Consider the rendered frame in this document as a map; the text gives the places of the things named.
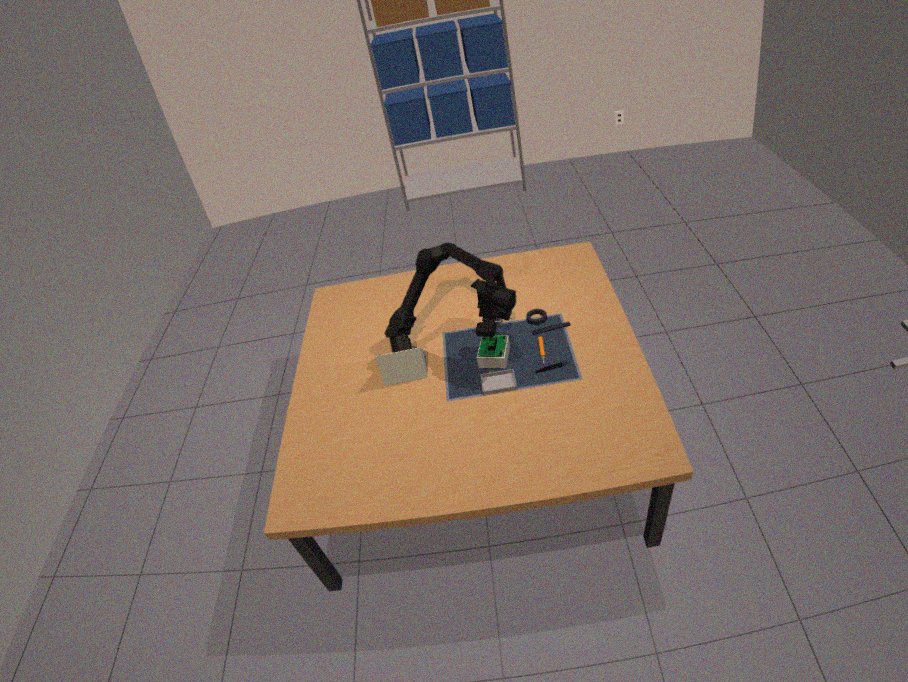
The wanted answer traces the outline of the dark blue mat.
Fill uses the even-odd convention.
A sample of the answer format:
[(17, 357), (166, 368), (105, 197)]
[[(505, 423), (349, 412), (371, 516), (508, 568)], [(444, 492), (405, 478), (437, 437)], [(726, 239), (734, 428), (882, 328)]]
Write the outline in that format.
[[(533, 330), (564, 323), (562, 313), (547, 315), (544, 323), (533, 325), (527, 319), (502, 323), (495, 336), (509, 336), (510, 350), (506, 368), (478, 368), (477, 353), (482, 336), (476, 327), (443, 332), (446, 400), (454, 401), (483, 395), (481, 374), (514, 369), (517, 390), (549, 386), (583, 379), (567, 327), (534, 334)], [(541, 358), (538, 337), (542, 337), (545, 358)], [(544, 365), (543, 365), (544, 359)], [(544, 367), (564, 363), (564, 367), (535, 373)]]

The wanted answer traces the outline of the green circuit board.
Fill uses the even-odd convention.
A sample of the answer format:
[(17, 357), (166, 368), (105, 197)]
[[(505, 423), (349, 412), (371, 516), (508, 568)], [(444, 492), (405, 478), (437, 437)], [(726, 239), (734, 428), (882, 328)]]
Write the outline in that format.
[[(482, 337), (478, 357), (503, 357), (507, 336), (505, 336), (505, 339), (503, 339), (503, 336), (496, 336), (497, 344), (496, 344), (495, 350), (488, 350), (489, 337), (485, 337), (485, 339), (483, 339), (483, 338), (484, 337)], [(501, 350), (503, 352), (502, 356), (500, 356)]]

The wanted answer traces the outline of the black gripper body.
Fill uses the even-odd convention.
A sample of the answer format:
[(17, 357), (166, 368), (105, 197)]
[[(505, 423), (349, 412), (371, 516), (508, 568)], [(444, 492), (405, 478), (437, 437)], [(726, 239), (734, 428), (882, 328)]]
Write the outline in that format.
[[(481, 304), (478, 301), (479, 308), (479, 317), (482, 318), (482, 322), (479, 322), (476, 327), (476, 335), (483, 337), (493, 337), (495, 336), (496, 324), (492, 320), (492, 308), (495, 307), (493, 302), (491, 304)], [(490, 320), (489, 320), (490, 319)]]

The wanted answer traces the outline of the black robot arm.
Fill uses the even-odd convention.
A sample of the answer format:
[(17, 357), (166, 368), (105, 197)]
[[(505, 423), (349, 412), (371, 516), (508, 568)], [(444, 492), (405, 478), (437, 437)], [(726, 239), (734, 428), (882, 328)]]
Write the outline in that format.
[[(477, 289), (478, 301), (481, 304), (493, 304), (492, 320), (497, 318), (509, 320), (516, 305), (516, 290), (506, 288), (503, 268), (500, 265), (483, 261), (452, 243), (419, 251), (416, 259), (416, 271), (403, 299), (401, 306), (392, 314), (384, 332), (389, 338), (392, 353), (412, 349), (410, 338), (416, 317), (414, 308), (429, 275), (440, 262), (449, 257), (471, 267), (484, 280), (476, 279), (471, 287)], [(497, 281), (497, 282), (495, 282)]]

